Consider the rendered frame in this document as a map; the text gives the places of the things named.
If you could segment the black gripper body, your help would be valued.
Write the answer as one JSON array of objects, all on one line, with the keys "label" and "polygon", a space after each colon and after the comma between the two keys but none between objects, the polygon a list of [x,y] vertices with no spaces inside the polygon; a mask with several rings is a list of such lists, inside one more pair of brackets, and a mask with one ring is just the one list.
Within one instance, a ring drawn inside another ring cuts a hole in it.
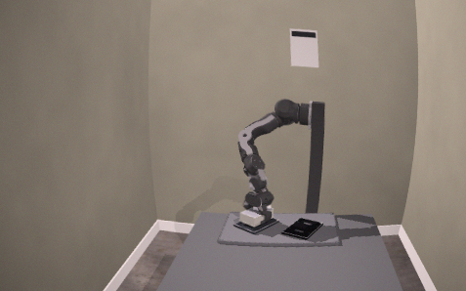
[{"label": "black gripper body", "polygon": [[262,188],[257,191],[250,191],[245,195],[245,201],[247,204],[254,207],[259,207],[261,204],[271,205],[274,200],[274,196],[268,191],[268,189]]}]

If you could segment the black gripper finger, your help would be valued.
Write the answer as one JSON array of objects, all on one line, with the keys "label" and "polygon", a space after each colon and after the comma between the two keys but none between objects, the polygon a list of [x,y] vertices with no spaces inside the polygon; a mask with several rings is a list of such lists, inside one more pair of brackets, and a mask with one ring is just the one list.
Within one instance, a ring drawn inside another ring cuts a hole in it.
[{"label": "black gripper finger", "polygon": [[[244,200],[244,202],[243,202],[243,207],[244,207],[245,209],[246,209],[246,208],[247,208],[247,209],[250,209],[250,208],[252,208],[252,207],[254,207],[254,206],[247,204],[247,202]],[[246,210],[247,210],[247,209],[246,209]]]},{"label": "black gripper finger", "polygon": [[269,221],[269,220],[272,218],[272,212],[271,212],[271,211],[267,211],[267,206],[266,206],[266,204],[264,204],[264,205],[261,204],[261,205],[258,207],[258,210],[259,210],[259,212],[260,212],[261,215],[264,215],[264,216],[265,216],[265,220],[261,221],[261,222],[260,222],[261,224],[263,224],[263,223]]}]

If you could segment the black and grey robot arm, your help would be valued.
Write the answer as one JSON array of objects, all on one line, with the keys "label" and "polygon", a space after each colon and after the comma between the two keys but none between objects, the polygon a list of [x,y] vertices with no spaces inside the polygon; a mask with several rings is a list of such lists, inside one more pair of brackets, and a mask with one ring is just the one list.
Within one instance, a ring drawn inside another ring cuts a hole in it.
[{"label": "black and grey robot arm", "polygon": [[239,132],[237,143],[241,161],[244,163],[243,171],[245,170],[245,175],[249,177],[249,189],[257,191],[268,186],[264,171],[265,163],[259,156],[255,139],[269,134],[277,127],[292,123],[299,122],[300,125],[308,125],[308,129],[311,129],[312,102],[299,105],[288,99],[280,100],[275,104],[275,112],[268,113]]}]

